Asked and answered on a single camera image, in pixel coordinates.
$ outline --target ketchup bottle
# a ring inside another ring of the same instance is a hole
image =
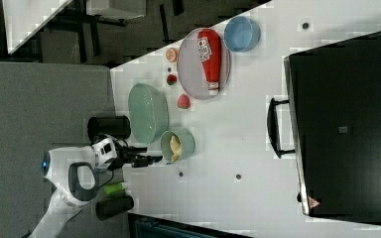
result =
[[[218,94],[221,68],[221,39],[211,29],[203,29],[197,34],[197,50],[203,65],[210,95]]]

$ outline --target black container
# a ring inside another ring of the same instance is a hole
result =
[[[95,212],[100,221],[106,220],[115,215],[124,213],[134,207],[134,200],[131,196],[110,199],[97,202]]]
[[[131,124],[126,116],[91,117],[88,120],[88,138],[92,142],[99,134],[108,134],[117,139],[127,139],[131,135]]]

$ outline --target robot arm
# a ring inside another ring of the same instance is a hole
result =
[[[43,172],[57,190],[45,216],[29,237],[58,237],[64,225],[97,196],[96,174],[121,169],[129,163],[133,168],[147,167],[163,158],[138,155],[144,152],[147,148],[123,147],[108,135],[101,135],[91,146],[48,151],[42,163]]]
[[[56,238],[61,233],[64,225],[79,214],[82,207],[69,206],[61,197],[57,189],[51,198],[48,211],[30,235],[30,238]]]

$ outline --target white table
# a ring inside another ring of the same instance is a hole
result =
[[[283,58],[380,31],[381,1],[276,0],[242,15],[260,25],[260,45],[250,53],[233,54],[225,90],[211,100],[192,100],[188,111],[176,106],[183,93],[180,84],[165,82],[171,66],[166,48],[111,70],[118,115],[128,115],[134,83],[152,84],[168,99],[172,126],[189,128],[196,142],[194,156],[174,165],[164,161],[142,169],[124,167],[136,204],[131,212],[250,237],[381,237],[381,231],[363,231],[380,230],[378,226],[304,216],[296,201],[294,156],[279,160],[266,131],[269,100],[287,95]],[[303,22],[311,27],[303,30]],[[226,23],[213,29],[222,35]],[[289,109],[281,108],[283,149],[291,149]],[[160,145],[151,149],[159,151]]]
[[[2,0],[8,54],[12,54],[72,0]]]

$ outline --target briefcase handle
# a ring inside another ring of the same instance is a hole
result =
[[[272,148],[274,149],[275,153],[280,159],[281,159],[281,156],[283,155],[296,152],[295,150],[288,150],[288,151],[281,150],[281,143],[280,143],[280,129],[278,127],[278,117],[277,117],[276,107],[278,105],[287,104],[289,102],[290,102],[289,100],[277,101],[275,100],[275,98],[272,98],[268,108],[268,115],[267,115],[268,136],[270,138]]]

